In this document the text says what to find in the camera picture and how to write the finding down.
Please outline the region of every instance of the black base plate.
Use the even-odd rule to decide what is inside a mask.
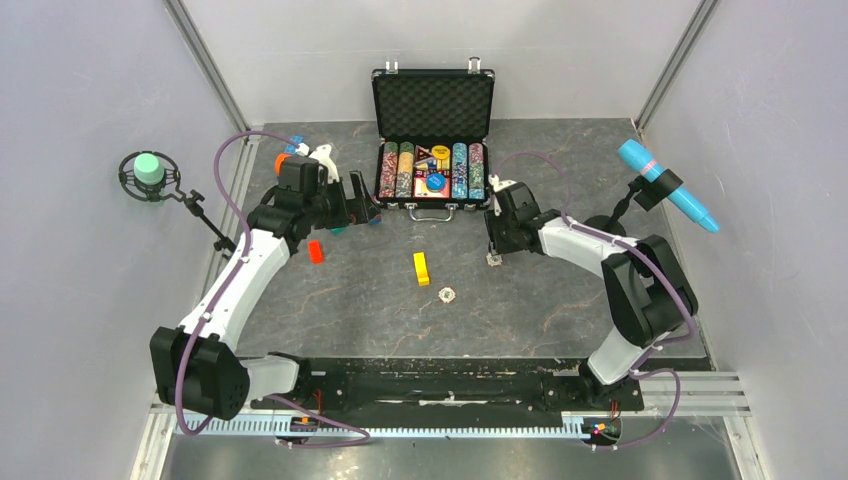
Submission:
[[[581,395],[580,359],[312,358],[304,401],[321,390],[331,418],[369,427],[543,427],[561,426],[562,411],[595,411],[603,417],[618,400],[623,411],[644,409],[637,382],[604,398]],[[710,370],[708,359],[652,359],[646,369]],[[453,397],[462,407],[438,402]],[[308,400],[308,408],[315,408]],[[271,401],[251,408],[279,409]]]

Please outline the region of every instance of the orange cap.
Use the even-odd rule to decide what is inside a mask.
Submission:
[[[288,153],[281,153],[277,155],[277,161],[274,162],[274,171],[277,172],[277,176],[280,176],[280,167],[283,166],[283,161],[289,158],[291,155]]]

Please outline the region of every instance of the red block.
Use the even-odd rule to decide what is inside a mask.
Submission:
[[[312,263],[319,264],[324,262],[324,249],[321,248],[321,242],[318,240],[310,240],[308,243],[309,246],[309,258],[312,259]]]

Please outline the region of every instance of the marker holder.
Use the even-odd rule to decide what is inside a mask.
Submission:
[[[630,201],[634,197],[636,203],[646,212],[649,212],[681,185],[683,185],[683,180],[670,169],[666,169],[653,182],[649,182],[642,175],[638,175],[627,184],[629,191],[615,205],[612,215],[595,215],[583,223],[613,235],[626,236],[627,231],[624,230],[619,220],[627,213],[627,209],[630,208]]]

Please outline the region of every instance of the yellow block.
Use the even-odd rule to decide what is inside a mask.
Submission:
[[[427,259],[424,257],[424,252],[417,252],[412,255],[412,260],[415,262],[415,275],[418,277],[418,286],[426,287],[430,285],[430,274],[427,273]]]

